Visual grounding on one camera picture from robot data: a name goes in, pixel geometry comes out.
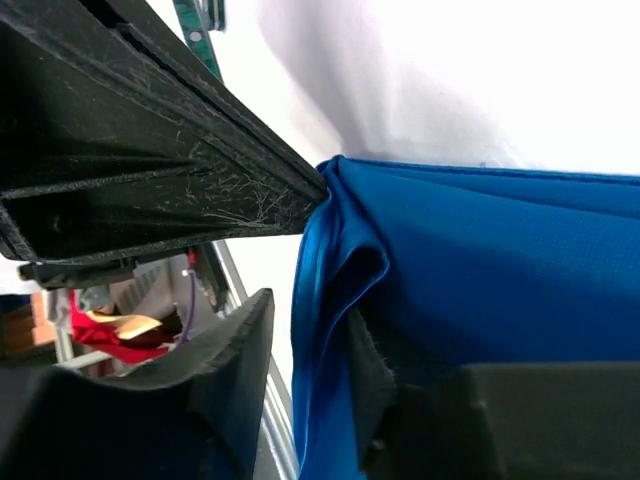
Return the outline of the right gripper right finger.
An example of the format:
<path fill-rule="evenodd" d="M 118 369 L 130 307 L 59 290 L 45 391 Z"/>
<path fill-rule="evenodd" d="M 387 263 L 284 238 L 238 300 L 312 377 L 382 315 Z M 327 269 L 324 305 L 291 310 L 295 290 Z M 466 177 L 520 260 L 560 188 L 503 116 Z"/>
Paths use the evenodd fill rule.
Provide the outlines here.
<path fill-rule="evenodd" d="M 370 479 L 635 479 L 637 363 L 455 368 L 352 310 L 359 469 Z"/>

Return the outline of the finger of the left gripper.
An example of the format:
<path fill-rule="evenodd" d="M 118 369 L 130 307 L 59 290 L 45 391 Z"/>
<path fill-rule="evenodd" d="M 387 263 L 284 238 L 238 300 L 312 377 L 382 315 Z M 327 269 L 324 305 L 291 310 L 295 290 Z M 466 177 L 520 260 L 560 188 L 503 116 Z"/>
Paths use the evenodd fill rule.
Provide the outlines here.
<path fill-rule="evenodd" d="M 1 251 L 99 263 L 298 234 L 327 196 L 220 153 L 176 81 L 87 9 L 1 13 Z"/>
<path fill-rule="evenodd" d="M 326 193 L 321 175 L 216 79 L 147 2 L 84 1 L 82 5 L 177 82 L 179 91 L 169 95 L 173 106 L 181 96 L 193 99 L 195 105 L 186 117 L 210 136 L 209 142 L 220 153 L 302 195 Z"/>

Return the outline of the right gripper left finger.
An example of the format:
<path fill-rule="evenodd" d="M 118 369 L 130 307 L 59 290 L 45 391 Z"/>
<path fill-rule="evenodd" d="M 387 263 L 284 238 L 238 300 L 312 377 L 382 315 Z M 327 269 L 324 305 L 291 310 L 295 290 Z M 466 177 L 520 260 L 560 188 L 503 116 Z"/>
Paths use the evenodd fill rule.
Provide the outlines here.
<path fill-rule="evenodd" d="M 3 369 L 2 477 L 239 479 L 212 419 L 222 322 L 122 377 Z"/>

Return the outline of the blue cloth napkin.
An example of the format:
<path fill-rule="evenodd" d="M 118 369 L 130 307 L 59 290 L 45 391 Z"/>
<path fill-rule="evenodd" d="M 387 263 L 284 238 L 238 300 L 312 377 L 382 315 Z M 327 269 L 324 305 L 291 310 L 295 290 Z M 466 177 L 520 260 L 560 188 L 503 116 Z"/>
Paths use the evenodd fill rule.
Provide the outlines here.
<path fill-rule="evenodd" d="M 369 300 L 453 365 L 635 361 L 635 177 L 378 162 L 319 166 L 291 307 L 303 479 L 357 479 L 348 311 Z"/>

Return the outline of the red cloth in background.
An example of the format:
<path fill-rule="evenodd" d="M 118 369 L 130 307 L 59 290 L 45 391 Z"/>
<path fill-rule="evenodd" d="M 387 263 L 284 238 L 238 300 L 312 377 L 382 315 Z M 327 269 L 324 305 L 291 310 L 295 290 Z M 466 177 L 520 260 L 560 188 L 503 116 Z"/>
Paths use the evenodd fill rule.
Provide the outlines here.
<path fill-rule="evenodd" d="M 125 364 L 140 364 L 166 354 L 174 336 L 161 321 L 140 314 L 115 315 L 80 311 L 71 296 L 72 339 Z"/>

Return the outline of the green handled knife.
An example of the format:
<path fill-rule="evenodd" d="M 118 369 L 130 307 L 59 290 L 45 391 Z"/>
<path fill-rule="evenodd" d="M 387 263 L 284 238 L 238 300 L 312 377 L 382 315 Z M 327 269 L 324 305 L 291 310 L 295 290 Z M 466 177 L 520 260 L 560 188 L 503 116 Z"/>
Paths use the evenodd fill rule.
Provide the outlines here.
<path fill-rule="evenodd" d="M 223 83 L 210 33 L 226 29 L 224 0 L 173 0 L 184 40 L 191 52 Z"/>

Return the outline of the aluminium rail frame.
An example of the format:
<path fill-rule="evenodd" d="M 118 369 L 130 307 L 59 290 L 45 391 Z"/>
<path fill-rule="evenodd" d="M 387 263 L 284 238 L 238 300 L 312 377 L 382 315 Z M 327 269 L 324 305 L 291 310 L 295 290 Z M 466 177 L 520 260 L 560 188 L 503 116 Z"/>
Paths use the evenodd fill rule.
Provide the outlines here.
<path fill-rule="evenodd" d="M 232 307 L 222 325 L 235 328 L 218 358 L 215 431 L 233 453 L 239 479 L 295 479 L 291 395 L 272 354 L 273 292 L 248 294 L 226 242 L 215 241 L 212 249 Z"/>

